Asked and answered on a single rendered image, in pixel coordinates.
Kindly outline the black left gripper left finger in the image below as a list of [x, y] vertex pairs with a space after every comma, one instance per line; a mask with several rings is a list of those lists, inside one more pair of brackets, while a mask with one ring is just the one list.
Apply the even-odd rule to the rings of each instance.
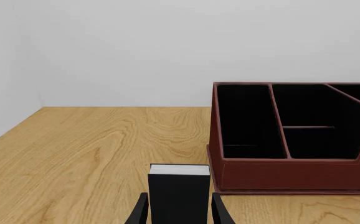
[[146, 224], [148, 219], [148, 193], [142, 192], [125, 224]]

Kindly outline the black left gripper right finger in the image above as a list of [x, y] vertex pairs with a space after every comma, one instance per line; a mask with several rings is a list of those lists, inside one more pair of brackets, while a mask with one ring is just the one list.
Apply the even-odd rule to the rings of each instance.
[[211, 209], [214, 224], [235, 224], [227, 211], [220, 194], [215, 192], [212, 194]]

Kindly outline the red-brown desk caddy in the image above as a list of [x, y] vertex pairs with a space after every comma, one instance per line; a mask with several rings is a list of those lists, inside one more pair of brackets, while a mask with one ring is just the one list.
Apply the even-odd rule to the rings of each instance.
[[221, 194], [360, 195], [360, 83], [214, 83], [207, 151]]

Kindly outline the black book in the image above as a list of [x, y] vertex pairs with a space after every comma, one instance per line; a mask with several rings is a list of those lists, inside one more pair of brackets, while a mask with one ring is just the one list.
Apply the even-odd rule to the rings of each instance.
[[152, 224], [207, 224], [210, 167], [200, 164], [150, 164]]

